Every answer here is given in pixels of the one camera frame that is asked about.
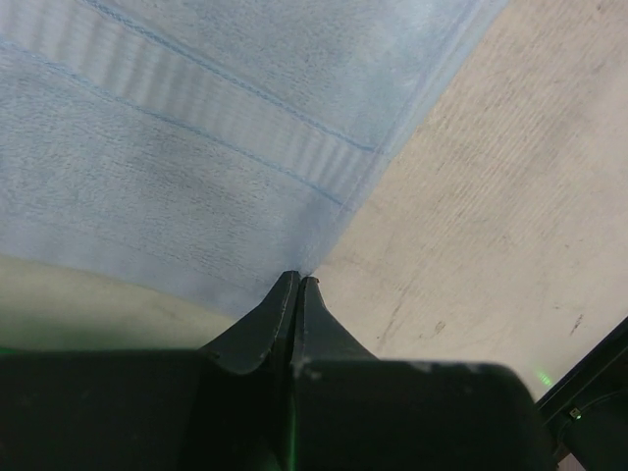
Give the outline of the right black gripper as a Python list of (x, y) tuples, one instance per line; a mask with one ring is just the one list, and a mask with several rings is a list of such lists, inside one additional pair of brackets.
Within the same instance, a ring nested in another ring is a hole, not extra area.
[(619, 323), (538, 402), (557, 462), (627, 468), (627, 322)]

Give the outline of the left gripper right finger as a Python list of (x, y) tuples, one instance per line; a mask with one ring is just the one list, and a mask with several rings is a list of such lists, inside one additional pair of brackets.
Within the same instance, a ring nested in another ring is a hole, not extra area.
[(384, 360), (302, 282), (292, 357), (299, 470), (552, 470), (536, 405), (490, 363)]

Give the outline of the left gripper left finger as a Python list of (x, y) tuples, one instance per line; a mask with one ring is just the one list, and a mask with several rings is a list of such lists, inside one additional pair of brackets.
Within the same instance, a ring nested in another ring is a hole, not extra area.
[(3, 351), (5, 470), (290, 470), (299, 276), (198, 348)]

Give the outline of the light blue towel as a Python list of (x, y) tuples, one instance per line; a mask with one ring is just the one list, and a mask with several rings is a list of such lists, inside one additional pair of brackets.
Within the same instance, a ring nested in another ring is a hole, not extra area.
[(5, 1), (1, 250), (237, 316), (309, 274), (500, 1)]

